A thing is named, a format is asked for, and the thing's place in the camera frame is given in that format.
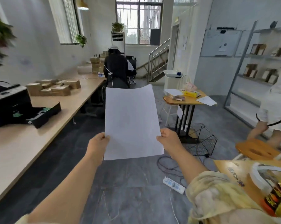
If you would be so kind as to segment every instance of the black strap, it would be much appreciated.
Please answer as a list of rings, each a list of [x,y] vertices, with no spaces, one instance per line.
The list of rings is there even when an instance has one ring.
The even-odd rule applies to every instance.
[[[274,125],[277,125],[277,124],[280,124],[280,123],[281,123],[281,120],[278,121],[278,122],[276,122],[276,123],[269,124],[269,125],[267,125],[267,126],[268,126],[268,127],[271,127],[271,126],[274,126]]]

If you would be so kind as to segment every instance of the black jacket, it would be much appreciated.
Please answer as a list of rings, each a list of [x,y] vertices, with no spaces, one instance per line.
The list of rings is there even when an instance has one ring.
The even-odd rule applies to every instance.
[[[110,77],[108,77],[108,73],[112,72],[113,78],[119,78],[129,86],[129,83],[127,81],[128,62],[125,56],[118,53],[112,53],[105,58],[104,65],[105,66],[103,72],[105,78],[109,79]]]

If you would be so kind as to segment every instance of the power strip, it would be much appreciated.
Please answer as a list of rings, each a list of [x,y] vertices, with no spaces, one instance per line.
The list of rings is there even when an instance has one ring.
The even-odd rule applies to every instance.
[[[185,187],[180,185],[179,183],[176,183],[175,181],[171,180],[168,177],[165,177],[163,179],[163,183],[167,186],[171,187],[173,190],[176,190],[178,193],[184,194]]]

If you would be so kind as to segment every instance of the white cap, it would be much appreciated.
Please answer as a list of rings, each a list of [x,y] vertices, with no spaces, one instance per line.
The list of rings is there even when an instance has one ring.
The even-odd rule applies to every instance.
[[[118,46],[110,46],[109,49],[119,49]]]

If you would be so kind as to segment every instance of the person in black clothing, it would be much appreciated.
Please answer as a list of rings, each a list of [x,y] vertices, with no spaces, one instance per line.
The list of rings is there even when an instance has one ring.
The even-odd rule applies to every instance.
[[[128,89],[127,81],[128,62],[127,58],[121,54],[117,46],[108,49],[108,56],[104,61],[104,75],[107,78],[107,87]]]

